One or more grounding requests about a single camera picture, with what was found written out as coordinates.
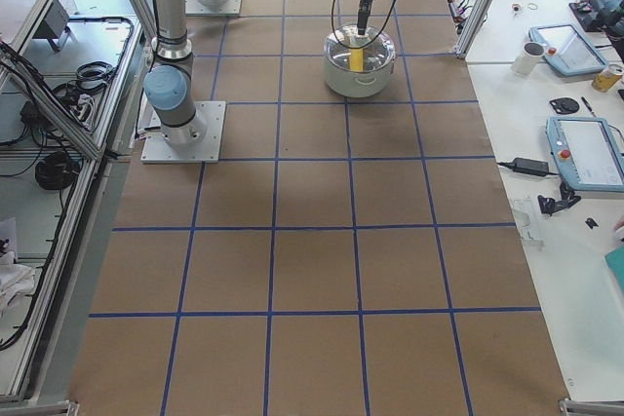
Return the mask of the lower teach pendant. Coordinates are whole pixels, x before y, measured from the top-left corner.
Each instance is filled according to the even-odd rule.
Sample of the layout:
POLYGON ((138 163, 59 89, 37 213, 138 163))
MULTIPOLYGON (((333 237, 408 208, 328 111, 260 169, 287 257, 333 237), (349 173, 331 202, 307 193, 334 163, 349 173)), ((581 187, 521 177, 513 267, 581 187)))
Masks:
POLYGON ((558 173, 571 189, 623 193, 623 156, 606 119, 549 117, 545 133, 558 173))

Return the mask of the grey metal box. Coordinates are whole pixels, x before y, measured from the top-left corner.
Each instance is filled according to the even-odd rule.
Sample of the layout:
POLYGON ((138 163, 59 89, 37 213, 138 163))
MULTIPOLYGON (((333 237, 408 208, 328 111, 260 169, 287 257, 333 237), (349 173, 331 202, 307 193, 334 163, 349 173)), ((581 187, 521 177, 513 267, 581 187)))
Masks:
POLYGON ((70 28, 68 23, 68 12, 59 0, 53 0, 46 15, 35 30, 33 38, 45 39, 52 50, 58 53, 62 50, 69 37, 70 28))

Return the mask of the black power adapter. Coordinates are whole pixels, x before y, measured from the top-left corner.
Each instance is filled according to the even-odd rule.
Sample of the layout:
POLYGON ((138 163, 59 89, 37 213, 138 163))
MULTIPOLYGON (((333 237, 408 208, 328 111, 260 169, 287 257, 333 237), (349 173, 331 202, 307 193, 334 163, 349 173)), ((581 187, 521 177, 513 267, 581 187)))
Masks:
POLYGON ((556 172, 550 171, 549 165, 545 161, 516 157, 510 162, 497 162, 497 164, 511 172, 527 174, 538 177, 558 176, 556 172))

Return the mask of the yellow drink can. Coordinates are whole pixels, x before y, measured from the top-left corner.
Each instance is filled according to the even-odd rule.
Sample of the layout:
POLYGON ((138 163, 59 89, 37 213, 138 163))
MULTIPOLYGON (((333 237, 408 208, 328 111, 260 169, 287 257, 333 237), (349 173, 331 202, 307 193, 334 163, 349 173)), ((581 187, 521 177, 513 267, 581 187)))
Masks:
POLYGON ((607 65, 592 81, 592 88, 600 93, 610 90, 623 77, 623 66, 618 63, 607 65))

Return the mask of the black round disc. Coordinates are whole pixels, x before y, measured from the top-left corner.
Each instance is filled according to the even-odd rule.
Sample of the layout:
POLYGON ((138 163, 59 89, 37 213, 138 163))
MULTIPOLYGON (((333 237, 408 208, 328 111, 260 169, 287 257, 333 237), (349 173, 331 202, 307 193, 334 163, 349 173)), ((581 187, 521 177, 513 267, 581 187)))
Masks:
POLYGON ((571 97, 559 97, 549 101, 552 109, 559 115, 570 115, 579 111, 580 105, 571 97))

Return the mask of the teach pendant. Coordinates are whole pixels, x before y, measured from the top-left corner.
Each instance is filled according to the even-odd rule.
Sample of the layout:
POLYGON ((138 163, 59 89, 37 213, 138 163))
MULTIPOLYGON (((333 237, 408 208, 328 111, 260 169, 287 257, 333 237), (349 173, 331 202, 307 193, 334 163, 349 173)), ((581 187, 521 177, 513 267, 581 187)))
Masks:
POLYGON ((623 193, 623 156, 606 119, 549 117, 545 133, 558 173, 571 189, 623 193))
POLYGON ((573 24, 533 26, 528 37, 536 43, 555 49, 546 53, 545 61, 564 76, 598 73, 608 66, 607 59, 591 43, 582 29, 573 24))

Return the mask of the clear plastic holder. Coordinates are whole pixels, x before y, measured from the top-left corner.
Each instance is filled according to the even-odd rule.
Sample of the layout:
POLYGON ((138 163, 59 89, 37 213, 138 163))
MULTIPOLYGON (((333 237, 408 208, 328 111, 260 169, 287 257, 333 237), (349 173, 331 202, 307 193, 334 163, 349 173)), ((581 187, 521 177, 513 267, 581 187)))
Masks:
POLYGON ((538 212, 531 198, 510 198, 509 204, 523 245, 542 249, 544 241, 538 212))

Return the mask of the upper teach pendant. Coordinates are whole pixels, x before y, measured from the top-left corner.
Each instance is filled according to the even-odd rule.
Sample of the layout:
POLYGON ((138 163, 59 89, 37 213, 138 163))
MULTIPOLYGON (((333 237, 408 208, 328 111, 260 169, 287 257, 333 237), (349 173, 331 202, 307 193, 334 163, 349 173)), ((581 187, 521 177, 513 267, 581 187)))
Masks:
POLYGON ((598 73, 608 66, 607 59, 591 43, 582 29, 573 24, 533 26, 528 37, 536 43, 555 49, 546 53, 545 61, 564 76, 598 73))

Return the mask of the yellow corn cob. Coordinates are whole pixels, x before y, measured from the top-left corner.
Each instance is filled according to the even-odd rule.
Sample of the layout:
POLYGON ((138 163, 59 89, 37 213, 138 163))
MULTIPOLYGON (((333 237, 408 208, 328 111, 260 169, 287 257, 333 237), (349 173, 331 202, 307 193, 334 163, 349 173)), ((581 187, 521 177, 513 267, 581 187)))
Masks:
POLYGON ((349 39, 349 69, 352 72, 364 71, 364 53, 362 46, 366 43, 363 36, 354 35, 349 39))

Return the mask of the pale green cooking pot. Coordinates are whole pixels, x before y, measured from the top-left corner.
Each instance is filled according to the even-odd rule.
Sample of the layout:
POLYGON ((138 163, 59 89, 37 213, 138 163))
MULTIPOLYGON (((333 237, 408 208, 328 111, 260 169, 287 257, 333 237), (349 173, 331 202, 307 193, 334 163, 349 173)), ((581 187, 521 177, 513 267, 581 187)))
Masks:
POLYGON ((369 26, 364 35, 353 21, 344 23, 324 43, 324 77, 339 95, 363 98, 376 95, 394 71, 396 47, 385 32, 369 26))

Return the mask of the white mug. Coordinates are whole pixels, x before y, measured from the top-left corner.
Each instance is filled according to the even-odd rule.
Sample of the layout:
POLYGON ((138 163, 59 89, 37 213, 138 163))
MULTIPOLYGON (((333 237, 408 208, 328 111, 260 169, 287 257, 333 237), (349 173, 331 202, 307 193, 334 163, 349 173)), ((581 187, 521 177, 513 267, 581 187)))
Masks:
POLYGON ((525 42, 521 51, 512 63, 511 70, 519 75, 529 75, 536 64, 542 60, 545 52, 545 43, 538 43, 534 41, 525 42))

